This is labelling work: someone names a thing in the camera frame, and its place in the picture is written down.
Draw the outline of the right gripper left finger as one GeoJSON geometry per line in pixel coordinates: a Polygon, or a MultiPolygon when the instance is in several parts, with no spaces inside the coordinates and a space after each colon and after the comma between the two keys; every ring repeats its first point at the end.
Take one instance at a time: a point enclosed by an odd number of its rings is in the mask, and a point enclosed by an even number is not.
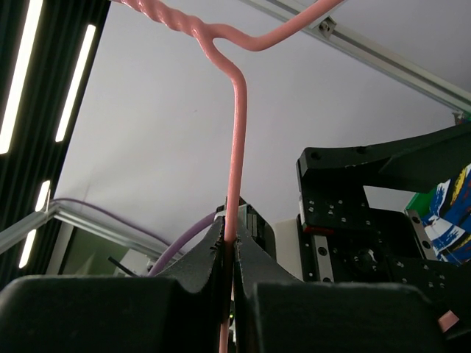
{"type": "Polygon", "coordinates": [[[217,352],[222,234],[213,222],[154,277],[28,276],[1,291],[3,352],[217,352]]]}

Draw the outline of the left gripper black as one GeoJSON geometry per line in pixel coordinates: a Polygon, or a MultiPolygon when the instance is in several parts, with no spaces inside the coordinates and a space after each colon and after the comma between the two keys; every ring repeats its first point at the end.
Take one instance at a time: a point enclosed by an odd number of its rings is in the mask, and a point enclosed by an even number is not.
{"type": "Polygon", "coordinates": [[[309,282],[396,282],[421,290],[446,329],[470,327],[470,261],[437,258],[416,210],[371,207],[368,186],[427,193],[470,164],[470,124],[415,138],[305,149],[297,234],[309,282]]]}

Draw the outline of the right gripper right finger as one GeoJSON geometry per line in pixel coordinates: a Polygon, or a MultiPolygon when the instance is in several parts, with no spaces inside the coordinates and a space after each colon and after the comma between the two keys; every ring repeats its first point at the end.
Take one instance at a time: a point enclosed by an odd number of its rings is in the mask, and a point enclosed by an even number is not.
{"type": "Polygon", "coordinates": [[[396,282],[309,282],[259,246],[235,245],[239,352],[448,352],[434,303],[396,282]]]}

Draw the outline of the blue patterned trousers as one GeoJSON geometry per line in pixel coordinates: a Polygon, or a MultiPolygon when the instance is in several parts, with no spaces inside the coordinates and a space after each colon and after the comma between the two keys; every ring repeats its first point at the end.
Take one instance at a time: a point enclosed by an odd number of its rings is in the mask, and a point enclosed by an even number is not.
{"type": "Polygon", "coordinates": [[[470,167],[437,185],[422,225],[441,261],[470,261],[470,167]]]}

